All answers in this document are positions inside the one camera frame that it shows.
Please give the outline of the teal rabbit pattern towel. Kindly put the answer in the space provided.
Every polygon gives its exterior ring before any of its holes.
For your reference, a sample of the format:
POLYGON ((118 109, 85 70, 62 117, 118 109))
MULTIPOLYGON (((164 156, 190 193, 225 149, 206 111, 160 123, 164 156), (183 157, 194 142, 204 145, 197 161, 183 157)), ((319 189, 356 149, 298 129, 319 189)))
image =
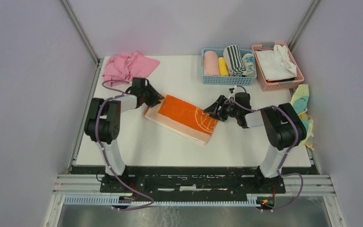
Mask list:
POLYGON ((247 53, 242 57, 244 66, 243 75, 245 77, 254 78, 256 76, 255 58, 252 53, 247 53))

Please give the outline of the pink plastic basket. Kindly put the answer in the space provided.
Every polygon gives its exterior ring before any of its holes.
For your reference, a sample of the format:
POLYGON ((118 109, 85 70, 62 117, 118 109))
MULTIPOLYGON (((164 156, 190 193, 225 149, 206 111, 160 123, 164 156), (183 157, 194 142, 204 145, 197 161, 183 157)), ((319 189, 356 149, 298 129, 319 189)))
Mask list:
POLYGON ((251 47, 252 50, 254 51, 257 78, 261 85, 261 89, 263 91, 273 91, 273 90, 291 89, 291 88, 298 87, 298 85, 300 85, 302 82, 304 82, 304 76, 303 76, 301 70, 299 69, 297 62, 295 61, 290 49, 289 49, 290 61, 297 66, 297 77, 293 78, 293 79, 286 79, 286 80, 280 80, 280 81, 267 81, 265 79, 261 66, 259 65, 259 61, 257 59, 257 54, 255 52, 264 51, 264 50, 273 50, 273 47, 275 44, 282 45, 282 46, 285 45, 288 47, 288 45, 284 42, 255 44, 251 47))

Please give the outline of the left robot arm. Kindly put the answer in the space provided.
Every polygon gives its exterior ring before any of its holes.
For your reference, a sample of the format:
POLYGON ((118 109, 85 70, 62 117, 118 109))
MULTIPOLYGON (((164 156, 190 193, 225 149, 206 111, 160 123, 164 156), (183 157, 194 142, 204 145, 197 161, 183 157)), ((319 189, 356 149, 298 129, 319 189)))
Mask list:
POLYGON ((122 191, 126 188, 127 166, 124 163, 117 138, 120 134, 121 114, 142 105, 155 107, 164 100, 146 78, 133 78, 130 87, 119 95, 103 99, 92 98, 84 125, 84 133, 96 143, 104 160, 105 174, 101 180, 104 189, 122 191))

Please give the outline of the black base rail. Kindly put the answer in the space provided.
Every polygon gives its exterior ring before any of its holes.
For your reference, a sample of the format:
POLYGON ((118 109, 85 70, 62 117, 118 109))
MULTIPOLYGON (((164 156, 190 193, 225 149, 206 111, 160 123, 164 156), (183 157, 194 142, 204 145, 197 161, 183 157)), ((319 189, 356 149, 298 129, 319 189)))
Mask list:
POLYGON ((121 180, 106 176, 103 166, 74 166, 70 174, 90 175, 96 192, 117 193, 127 202, 245 201, 248 195, 287 193, 287 177, 265 179, 255 167, 148 167, 129 166, 121 180))

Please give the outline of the blue plastic basket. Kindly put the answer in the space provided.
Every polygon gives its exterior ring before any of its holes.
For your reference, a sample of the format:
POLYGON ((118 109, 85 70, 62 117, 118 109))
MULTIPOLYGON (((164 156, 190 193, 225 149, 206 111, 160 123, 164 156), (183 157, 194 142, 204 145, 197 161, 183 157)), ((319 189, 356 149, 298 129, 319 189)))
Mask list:
POLYGON ((224 48, 203 48, 201 51, 201 75, 203 84, 212 84, 212 85, 241 85, 241 86, 250 86, 252 82, 257 78, 256 66, 255 66, 255 57, 254 51, 249 49, 240 49, 241 57, 243 58, 243 62, 245 62, 244 55, 252 54, 253 56, 249 58, 249 61, 253 63, 253 66, 250 66, 249 69, 253 69, 253 73, 249 76, 217 76, 217 75, 205 75, 204 74, 204 54, 208 51, 214 51, 218 57, 223 57, 224 48))

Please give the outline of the rolled striped towel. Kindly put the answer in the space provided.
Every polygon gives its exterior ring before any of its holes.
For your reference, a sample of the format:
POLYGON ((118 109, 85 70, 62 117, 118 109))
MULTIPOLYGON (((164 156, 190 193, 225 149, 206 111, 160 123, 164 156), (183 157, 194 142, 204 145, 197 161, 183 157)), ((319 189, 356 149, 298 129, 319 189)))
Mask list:
POLYGON ((242 62, 240 48, 237 45, 230 45, 223 51, 223 58, 226 62, 228 73, 232 77, 246 77, 245 66, 242 62))

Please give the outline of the rolled yellow towel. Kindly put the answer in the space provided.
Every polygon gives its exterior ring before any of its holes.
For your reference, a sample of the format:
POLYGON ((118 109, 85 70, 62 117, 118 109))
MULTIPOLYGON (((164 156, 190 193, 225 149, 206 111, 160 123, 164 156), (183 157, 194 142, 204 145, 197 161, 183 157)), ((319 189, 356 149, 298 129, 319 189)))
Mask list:
POLYGON ((220 76, 229 76, 227 63, 223 57, 218 58, 218 69, 220 76))

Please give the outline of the orange white towel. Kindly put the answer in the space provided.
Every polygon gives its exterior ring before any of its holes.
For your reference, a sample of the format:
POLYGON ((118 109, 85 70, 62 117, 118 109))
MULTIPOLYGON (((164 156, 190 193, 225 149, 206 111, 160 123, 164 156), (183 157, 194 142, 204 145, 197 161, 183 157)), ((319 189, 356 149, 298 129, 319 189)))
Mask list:
POLYGON ((208 144, 218 120, 193 104, 165 95, 160 104, 147 107, 144 117, 201 145, 208 144))

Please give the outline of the white folded cloth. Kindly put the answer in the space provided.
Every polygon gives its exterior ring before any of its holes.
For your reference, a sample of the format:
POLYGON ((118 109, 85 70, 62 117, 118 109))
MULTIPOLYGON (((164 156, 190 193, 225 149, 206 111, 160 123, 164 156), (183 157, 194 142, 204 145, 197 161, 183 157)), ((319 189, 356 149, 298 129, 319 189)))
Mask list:
POLYGON ((287 46, 275 44, 273 50, 256 51, 255 53, 267 81, 280 81, 297 77, 297 66, 290 61, 287 46))

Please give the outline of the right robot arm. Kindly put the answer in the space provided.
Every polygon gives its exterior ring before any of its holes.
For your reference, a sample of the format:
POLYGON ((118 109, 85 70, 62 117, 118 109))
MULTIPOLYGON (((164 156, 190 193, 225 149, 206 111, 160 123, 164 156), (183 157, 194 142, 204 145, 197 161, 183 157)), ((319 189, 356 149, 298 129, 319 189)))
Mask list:
POLYGON ((234 118, 243 129, 265 128, 270 146, 257 168, 257 176, 262 178, 281 176, 287 155, 307 137, 307 129, 290 103, 254 110, 247 92, 235 93, 230 98, 220 95, 203 112, 222 122, 234 118))

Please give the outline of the rolled peach towel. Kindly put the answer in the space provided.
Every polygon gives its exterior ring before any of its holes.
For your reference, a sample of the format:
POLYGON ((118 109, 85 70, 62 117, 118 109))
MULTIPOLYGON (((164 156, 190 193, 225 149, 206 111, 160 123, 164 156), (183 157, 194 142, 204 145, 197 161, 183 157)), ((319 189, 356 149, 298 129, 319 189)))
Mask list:
POLYGON ((218 55, 214 51, 206 51, 204 53, 204 75, 207 76, 219 76, 219 64, 218 64, 218 55))

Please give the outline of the crumpled pink towel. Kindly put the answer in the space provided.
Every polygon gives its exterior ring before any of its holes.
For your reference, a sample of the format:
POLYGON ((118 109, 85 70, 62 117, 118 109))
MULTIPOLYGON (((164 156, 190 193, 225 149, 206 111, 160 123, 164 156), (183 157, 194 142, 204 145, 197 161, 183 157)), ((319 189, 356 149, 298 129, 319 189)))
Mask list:
POLYGON ((114 87, 131 82, 134 77, 147 78, 159 64, 159 60, 139 52, 115 55, 108 59, 103 79, 106 85, 114 87))

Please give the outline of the light blue yellow towel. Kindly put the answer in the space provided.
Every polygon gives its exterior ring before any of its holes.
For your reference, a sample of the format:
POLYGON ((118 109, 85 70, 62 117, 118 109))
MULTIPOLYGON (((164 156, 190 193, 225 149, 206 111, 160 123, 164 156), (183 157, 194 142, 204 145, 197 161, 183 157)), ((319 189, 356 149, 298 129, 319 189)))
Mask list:
POLYGON ((299 145, 305 145, 310 150, 314 150, 313 148, 313 128, 314 128, 314 121, 311 116, 307 114, 308 108, 308 101, 310 97, 309 85, 308 84, 300 84, 297 89, 295 90, 292 99, 291 105, 293 109, 298 114, 299 118, 303 122, 307 135, 305 139, 303 139, 299 145))

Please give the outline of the aluminium frame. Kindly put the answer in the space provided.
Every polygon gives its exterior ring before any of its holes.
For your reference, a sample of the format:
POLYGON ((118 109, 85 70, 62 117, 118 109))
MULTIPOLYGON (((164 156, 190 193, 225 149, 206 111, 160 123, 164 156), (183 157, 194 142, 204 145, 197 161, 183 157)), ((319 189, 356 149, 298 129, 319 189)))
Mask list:
MULTIPOLYGON (((93 182, 90 175, 72 175, 72 166, 68 166, 63 174, 59 174, 55 181, 54 190, 50 200, 50 205, 44 220, 45 227, 63 226, 68 219, 65 213, 67 206, 78 206, 78 216, 72 221, 78 227, 85 226, 88 221, 100 225, 105 220, 119 223, 122 220, 127 222, 127 226, 132 225, 132 217, 129 215, 115 218, 117 214, 116 206, 96 206, 96 205, 66 205, 64 199, 66 195, 115 195, 117 193, 96 192, 99 184, 93 182)), ((281 199, 294 197, 297 192, 301 196, 297 198, 295 204, 289 208, 284 208, 280 212, 269 212, 264 220, 265 226, 270 226, 275 221, 278 226, 298 226, 300 221, 305 226, 320 226, 320 221, 312 216, 312 210, 317 209, 321 213, 321 218, 326 221, 328 227, 344 227, 346 220, 343 216, 339 201, 337 199, 333 183, 329 175, 304 175, 303 187, 299 186, 297 176, 288 177, 287 193, 279 195, 281 199)), ((143 220, 140 226, 158 226, 161 218, 171 221, 171 226, 179 226, 186 221, 189 226, 196 226, 205 217, 209 217, 215 223, 221 222, 220 211, 226 211, 224 221, 229 227, 232 226, 259 226, 260 210, 256 207, 184 207, 184 206, 134 206, 137 212, 141 213, 143 220)))

